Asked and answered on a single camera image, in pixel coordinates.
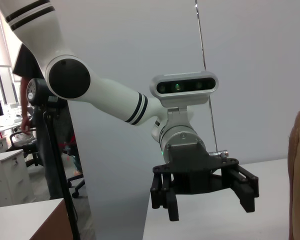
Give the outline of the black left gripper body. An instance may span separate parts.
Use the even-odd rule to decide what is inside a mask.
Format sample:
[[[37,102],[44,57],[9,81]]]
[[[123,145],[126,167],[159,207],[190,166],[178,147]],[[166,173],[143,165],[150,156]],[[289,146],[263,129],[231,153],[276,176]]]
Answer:
[[[211,156],[200,144],[172,146],[169,162],[153,167],[152,194],[174,191],[177,195],[196,195],[223,190],[228,187],[226,174],[236,171],[235,158]]]

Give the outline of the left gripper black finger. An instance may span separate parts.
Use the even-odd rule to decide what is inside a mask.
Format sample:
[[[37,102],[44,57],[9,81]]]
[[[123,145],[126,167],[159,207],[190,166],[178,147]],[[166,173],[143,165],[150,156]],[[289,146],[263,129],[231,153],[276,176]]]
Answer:
[[[222,185],[234,191],[247,213],[255,211],[255,198],[259,197],[259,178],[240,165],[221,170]]]
[[[151,206],[153,209],[167,209],[171,222],[179,221],[176,193],[170,174],[155,173],[150,187]]]

